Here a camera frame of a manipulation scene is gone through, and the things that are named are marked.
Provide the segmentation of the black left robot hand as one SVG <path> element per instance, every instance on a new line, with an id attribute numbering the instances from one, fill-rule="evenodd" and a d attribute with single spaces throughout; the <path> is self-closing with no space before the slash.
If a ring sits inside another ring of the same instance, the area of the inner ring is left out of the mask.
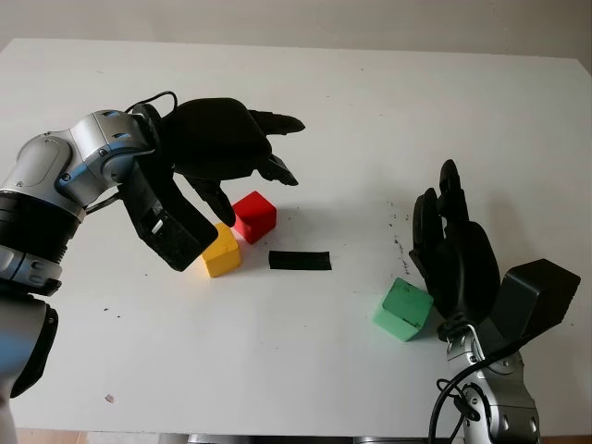
<path id="1" fill-rule="evenodd" d="M 305 129 L 296 117 L 257 111 L 232 98 L 194 99 L 179 105 L 159 124 L 164 153 L 221 222 L 236 223 L 221 189 L 223 180 L 242 179 L 256 171 L 263 179 L 296 186 L 298 180 L 272 153 L 269 135 Z"/>

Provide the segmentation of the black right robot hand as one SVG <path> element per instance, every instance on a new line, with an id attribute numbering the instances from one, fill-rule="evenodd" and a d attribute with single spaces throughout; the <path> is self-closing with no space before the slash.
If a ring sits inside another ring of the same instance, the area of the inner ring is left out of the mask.
<path id="1" fill-rule="evenodd" d="M 444 319 L 477 325 L 488 316 L 499 266 L 486 232 L 469 217 L 451 159 L 440 170 L 439 190 L 429 188 L 415 202 L 410 256 Z"/>

